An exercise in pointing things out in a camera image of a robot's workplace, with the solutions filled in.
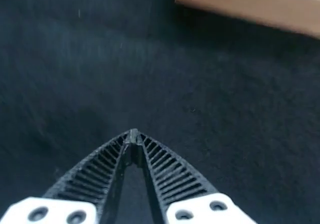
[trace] floor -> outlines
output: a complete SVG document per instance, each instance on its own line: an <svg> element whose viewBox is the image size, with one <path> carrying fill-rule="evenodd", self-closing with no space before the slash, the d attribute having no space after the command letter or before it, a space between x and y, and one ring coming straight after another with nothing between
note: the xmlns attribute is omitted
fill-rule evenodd
<svg viewBox="0 0 320 224"><path fill-rule="evenodd" d="M173 1L0 0L1 213L138 128L258 223L320 222L320 41ZM118 223L151 223L128 175Z"/></svg>

